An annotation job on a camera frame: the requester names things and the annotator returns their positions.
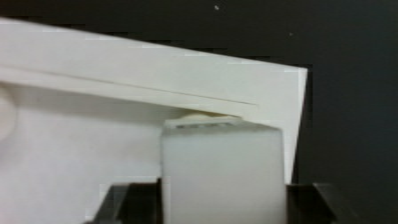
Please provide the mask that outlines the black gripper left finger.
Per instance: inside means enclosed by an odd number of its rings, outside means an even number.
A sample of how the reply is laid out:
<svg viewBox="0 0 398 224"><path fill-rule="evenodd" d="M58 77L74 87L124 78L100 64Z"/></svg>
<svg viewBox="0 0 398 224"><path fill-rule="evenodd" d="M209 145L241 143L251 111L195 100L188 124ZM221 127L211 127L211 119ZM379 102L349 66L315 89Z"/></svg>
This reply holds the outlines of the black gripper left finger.
<svg viewBox="0 0 398 224"><path fill-rule="evenodd" d="M93 218L83 224L163 224L161 179L109 186Z"/></svg>

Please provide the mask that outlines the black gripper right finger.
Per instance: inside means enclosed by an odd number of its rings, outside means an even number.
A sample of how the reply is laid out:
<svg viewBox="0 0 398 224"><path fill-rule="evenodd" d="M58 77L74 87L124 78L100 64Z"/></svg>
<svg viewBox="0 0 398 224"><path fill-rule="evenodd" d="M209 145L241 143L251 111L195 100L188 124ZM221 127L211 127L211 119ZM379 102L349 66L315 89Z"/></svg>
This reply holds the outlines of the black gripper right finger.
<svg viewBox="0 0 398 224"><path fill-rule="evenodd" d="M335 187L326 183L289 184L287 224L362 224Z"/></svg>

